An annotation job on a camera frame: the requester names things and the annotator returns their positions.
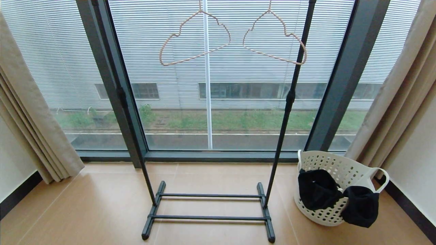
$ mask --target curtain fold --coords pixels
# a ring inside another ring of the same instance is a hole
[[[0,115],[27,139],[46,183],[77,175],[83,162],[50,113],[1,12],[0,40]]]
[[[380,167],[436,80],[436,1],[422,0],[402,53],[345,156]]]

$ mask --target beige tile floor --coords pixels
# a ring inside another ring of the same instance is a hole
[[[266,190],[269,164],[148,163],[156,190],[166,192],[257,194]],[[368,229],[349,224],[323,227],[304,217],[293,202],[296,166],[280,165],[269,210],[275,244],[430,245],[406,213],[383,192],[377,221]],[[131,164],[90,163],[76,177],[40,183],[0,224],[1,245],[269,244],[263,223],[157,221],[147,241],[141,239],[151,201],[140,170]],[[258,201],[166,199],[158,214],[261,216]]]

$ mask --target black baseboard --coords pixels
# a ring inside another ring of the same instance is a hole
[[[379,184],[386,181],[386,176],[379,180],[375,178]],[[403,192],[395,186],[391,181],[385,188],[385,191],[398,203],[398,205],[407,213],[413,222],[424,232],[428,239],[436,245],[436,227],[419,211],[416,206],[403,194]]]
[[[0,220],[2,220],[35,186],[42,181],[41,175],[36,171],[12,192],[0,204]]]

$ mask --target perforated basket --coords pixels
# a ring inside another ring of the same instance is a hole
[[[345,190],[348,186],[357,185],[365,186],[373,192],[380,193],[389,182],[389,174],[378,167],[367,167],[361,163],[351,160],[346,157],[337,156],[324,151],[298,151],[298,171],[303,168],[305,171],[324,169],[326,170],[341,186],[340,190]],[[386,176],[385,183],[375,190],[371,182],[371,176],[377,171],[381,170]],[[334,205],[333,208],[319,209],[312,211],[307,209],[300,199],[300,192],[298,187],[294,192],[294,201],[298,209],[310,220],[320,225],[337,226],[344,222],[341,212],[347,206],[348,198],[344,197]]]

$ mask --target clothes rack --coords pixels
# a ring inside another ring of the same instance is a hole
[[[307,9],[306,20],[304,23],[304,29],[301,41],[304,45],[306,45],[307,37],[309,34],[310,23],[312,21],[313,10],[315,8],[316,0],[310,0],[309,6]],[[304,49],[300,46],[297,62],[301,63],[303,60]],[[157,189],[156,195],[153,195],[153,189],[151,187],[150,179],[146,170],[144,159],[141,160],[142,171],[147,183],[147,188],[150,194],[150,198],[152,201],[152,207],[150,210],[150,214],[147,217],[147,221],[145,223],[144,229],[142,231],[142,238],[144,240],[148,239],[151,233],[151,229],[153,223],[156,219],[185,219],[185,220],[234,220],[234,221],[264,221],[266,226],[266,233],[268,237],[268,241],[274,243],[276,240],[276,236],[274,234],[273,224],[271,221],[271,216],[268,210],[268,201],[271,196],[271,189],[273,187],[274,176],[277,170],[277,164],[280,158],[280,152],[282,150],[283,140],[285,137],[286,127],[289,119],[289,114],[292,109],[293,102],[295,100],[295,88],[296,82],[298,79],[298,74],[300,72],[300,65],[295,65],[294,75],[292,79],[292,84],[290,90],[286,96],[286,106],[285,112],[283,116],[283,122],[280,129],[279,140],[277,142],[276,154],[274,157],[274,163],[272,165],[271,176],[269,178],[269,183],[267,187],[267,192],[265,194],[262,183],[257,184],[257,195],[243,195],[243,194],[186,194],[186,193],[164,193],[166,183],[165,181],[161,181],[159,188]],[[262,209],[262,217],[229,217],[229,216],[192,216],[192,215],[157,215],[157,210],[159,208],[159,204],[162,201],[163,197],[226,197],[226,198],[259,198],[261,209]]]

